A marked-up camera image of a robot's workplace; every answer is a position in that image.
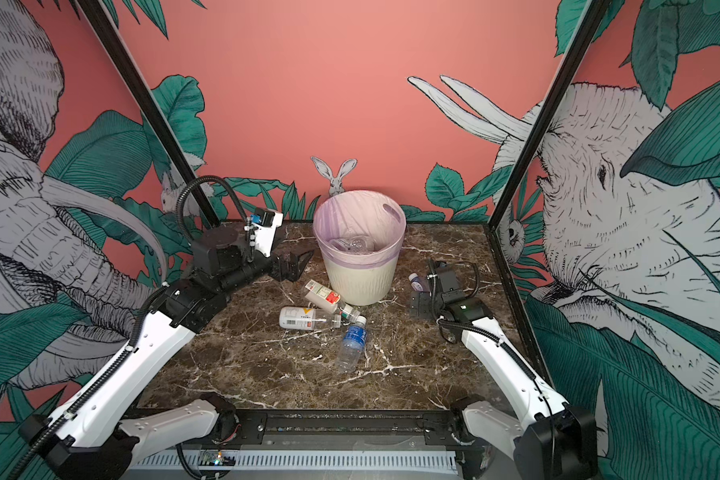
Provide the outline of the purple label Ganten bottle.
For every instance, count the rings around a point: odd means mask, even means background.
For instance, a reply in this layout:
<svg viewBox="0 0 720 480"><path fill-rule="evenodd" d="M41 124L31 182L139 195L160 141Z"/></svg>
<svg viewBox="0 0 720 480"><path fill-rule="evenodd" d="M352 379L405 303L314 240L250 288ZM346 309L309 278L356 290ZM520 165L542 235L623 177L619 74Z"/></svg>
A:
<svg viewBox="0 0 720 480"><path fill-rule="evenodd" d="M428 281L426 278L422 278L416 273L411 273L408 276L408 280L411 284L411 287L416 292L429 292L430 287L428 285Z"/></svg>

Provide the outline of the red white label bottle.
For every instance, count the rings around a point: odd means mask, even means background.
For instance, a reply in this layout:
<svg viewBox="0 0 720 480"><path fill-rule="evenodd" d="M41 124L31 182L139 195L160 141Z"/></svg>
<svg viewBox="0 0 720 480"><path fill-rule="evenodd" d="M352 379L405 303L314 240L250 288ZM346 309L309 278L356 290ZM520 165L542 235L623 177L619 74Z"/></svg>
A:
<svg viewBox="0 0 720 480"><path fill-rule="evenodd" d="M305 298L328 313L339 315L350 323L357 321L361 316L360 311L346 303L339 293L315 280L308 281L304 289Z"/></svg>

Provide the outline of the yellow V label bottle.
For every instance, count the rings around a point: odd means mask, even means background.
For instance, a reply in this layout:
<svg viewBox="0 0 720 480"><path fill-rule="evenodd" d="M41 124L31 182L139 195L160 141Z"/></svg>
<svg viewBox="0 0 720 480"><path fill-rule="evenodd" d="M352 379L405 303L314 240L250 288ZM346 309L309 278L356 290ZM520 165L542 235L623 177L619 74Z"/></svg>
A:
<svg viewBox="0 0 720 480"><path fill-rule="evenodd" d="M279 326L287 330L323 331L339 328L341 317L322 309L284 307L279 314Z"/></svg>

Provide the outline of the blue label bottle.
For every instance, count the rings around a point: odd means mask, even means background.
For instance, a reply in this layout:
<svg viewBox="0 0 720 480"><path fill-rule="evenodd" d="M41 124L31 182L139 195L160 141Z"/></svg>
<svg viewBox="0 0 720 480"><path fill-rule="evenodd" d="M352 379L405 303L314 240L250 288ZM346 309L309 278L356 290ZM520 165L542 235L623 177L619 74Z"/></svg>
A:
<svg viewBox="0 0 720 480"><path fill-rule="evenodd" d="M336 367L340 373L354 371L360 357L364 354L367 333L366 322L367 319L364 316L359 316L349 325L336 360Z"/></svg>

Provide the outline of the cream label green cap bottle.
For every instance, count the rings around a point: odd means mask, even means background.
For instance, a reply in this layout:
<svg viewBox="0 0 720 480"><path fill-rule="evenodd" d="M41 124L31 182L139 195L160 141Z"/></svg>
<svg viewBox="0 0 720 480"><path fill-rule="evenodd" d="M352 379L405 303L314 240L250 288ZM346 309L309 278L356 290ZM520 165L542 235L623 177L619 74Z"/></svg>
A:
<svg viewBox="0 0 720 480"><path fill-rule="evenodd" d="M338 251L351 254L370 254L375 251L375 241L366 235L333 238L328 244Z"/></svg>

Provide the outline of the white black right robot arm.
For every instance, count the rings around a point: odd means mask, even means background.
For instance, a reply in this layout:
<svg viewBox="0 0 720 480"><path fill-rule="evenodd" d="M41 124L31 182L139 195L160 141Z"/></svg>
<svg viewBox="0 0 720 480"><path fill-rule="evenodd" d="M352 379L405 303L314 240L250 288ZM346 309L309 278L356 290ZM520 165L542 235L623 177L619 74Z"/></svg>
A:
<svg viewBox="0 0 720 480"><path fill-rule="evenodd" d="M432 320L443 339L464 345L508 400L506 414L490 402L463 398L451 409L454 441L498 450L523 479L592 479L599 473L592 413L571 405L523 358L475 290L465 291L453 267L430 260L410 274L412 316Z"/></svg>

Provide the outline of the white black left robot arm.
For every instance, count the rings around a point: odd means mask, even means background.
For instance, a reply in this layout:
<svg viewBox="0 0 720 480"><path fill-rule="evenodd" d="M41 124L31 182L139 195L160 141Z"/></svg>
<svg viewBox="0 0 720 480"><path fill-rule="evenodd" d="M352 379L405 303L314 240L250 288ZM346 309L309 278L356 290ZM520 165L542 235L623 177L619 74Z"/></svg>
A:
<svg viewBox="0 0 720 480"><path fill-rule="evenodd" d="M118 479L144 458L185 441L233 439L236 408L215 393L156 415L123 416L162 367L227 307L233 292L261 276L300 279L314 253L276 255L280 239L276 227L260 225L246 227L242 237L222 226L197 238L189 274L148 297L118 353L52 413L33 414L21 424L28 450L9 478L20 478L41 458L59 479Z"/></svg>

